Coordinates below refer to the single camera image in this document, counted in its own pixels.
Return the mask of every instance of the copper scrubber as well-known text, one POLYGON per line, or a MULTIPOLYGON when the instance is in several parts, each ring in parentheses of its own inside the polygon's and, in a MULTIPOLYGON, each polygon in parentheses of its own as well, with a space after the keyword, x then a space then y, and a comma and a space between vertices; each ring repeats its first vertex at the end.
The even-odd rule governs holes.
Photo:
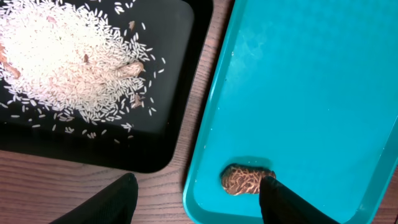
POLYGON ((259 194, 261 179, 266 176, 276 179, 274 171, 232 164, 222 173, 221 185, 230 195, 259 194))

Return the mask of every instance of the wood grain surface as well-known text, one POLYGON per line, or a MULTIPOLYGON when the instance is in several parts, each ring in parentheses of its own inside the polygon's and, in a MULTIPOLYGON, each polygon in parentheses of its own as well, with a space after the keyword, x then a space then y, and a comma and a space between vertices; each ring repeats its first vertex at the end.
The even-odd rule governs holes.
MULTIPOLYGON (((233 2, 215 0, 187 111, 171 163, 154 174, 135 174, 139 198, 132 223, 192 223, 182 206, 193 144, 233 2)), ((48 223, 105 188, 126 171, 0 151, 0 223, 48 223)), ((398 214, 398 170, 374 219, 394 223, 398 214)))

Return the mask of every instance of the turquoise plastic tray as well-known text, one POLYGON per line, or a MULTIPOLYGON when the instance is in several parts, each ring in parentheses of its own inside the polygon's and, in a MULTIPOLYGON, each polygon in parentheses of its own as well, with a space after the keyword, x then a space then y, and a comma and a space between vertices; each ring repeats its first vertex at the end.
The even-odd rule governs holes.
POLYGON ((196 223, 262 223, 220 173, 266 166, 340 223, 370 223, 397 165, 398 1, 236 0, 183 193, 196 223))

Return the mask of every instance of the uncooked rice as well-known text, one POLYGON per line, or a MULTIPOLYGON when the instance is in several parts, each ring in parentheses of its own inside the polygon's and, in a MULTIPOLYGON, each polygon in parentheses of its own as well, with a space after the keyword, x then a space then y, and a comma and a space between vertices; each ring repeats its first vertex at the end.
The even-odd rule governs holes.
POLYGON ((23 71, 16 78, 0 70, 0 78, 10 85, 9 92, 26 95, 25 105, 37 106, 38 102, 54 111, 78 110, 89 123, 115 109, 120 97, 143 88, 144 80, 121 68, 147 60, 141 50, 152 48, 133 39, 123 40, 120 28, 109 25, 102 11, 96 17, 97 12, 90 11, 87 3, 76 9, 61 1, 11 0, 0 7, 4 55, 14 68, 23 71), (10 9, 8 13, 1 10, 5 8, 10 9))

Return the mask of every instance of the black tray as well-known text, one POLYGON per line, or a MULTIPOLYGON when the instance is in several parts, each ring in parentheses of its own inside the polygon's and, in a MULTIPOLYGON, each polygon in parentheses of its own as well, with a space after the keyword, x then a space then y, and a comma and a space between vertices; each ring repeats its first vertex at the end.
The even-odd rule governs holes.
MULTIPOLYGON (((77 7, 82 1, 67 1, 77 7)), ((90 9, 98 8, 108 14, 109 23, 123 31, 129 21, 135 21, 134 31, 139 33, 139 42, 153 47, 156 63, 144 63, 146 73, 142 77, 147 82, 152 77, 152 87, 146 94, 147 101, 153 97, 157 112, 149 116, 147 107, 138 107, 123 117, 119 123, 100 123, 97 126, 83 121, 78 112, 71 122, 54 121, 54 111, 42 110, 45 121, 40 120, 40 128, 29 118, 38 119, 38 114, 30 110, 22 113, 21 103, 12 103, 8 109, 0 107, 0 149, 37 156, 64 159, 99 166, 114 167, 136 172, 155 172, 164 168, 171 160, 180 131, 183 114, 188 100, 193 77, 205 41, 213 12, 212 0, 137 0, 131 9, 121 15, 114 11, 114 1, 85 1, 90 9), (146 25, 143 31, 141 22, 146 25), (161 57, 166 59, 164 65, 161 57), (153 71, 165 69, 153 79, 153 71), (19 114, 18 119, 10 115, 19 114), (120 124, 129 122, 135 125, 127 133, 120 124), (57 124, 58 131, 52 131, 57 124), (65 127, 75 128, 73 134, 64 133, 65 127), (82 136, 84 129, 95 131, 97 137, 88 139, 82 136), (101 136, 103 129, 107 133, 101 136)), ((0 82, 0 102, 6 103, 12 95, 0 82)))

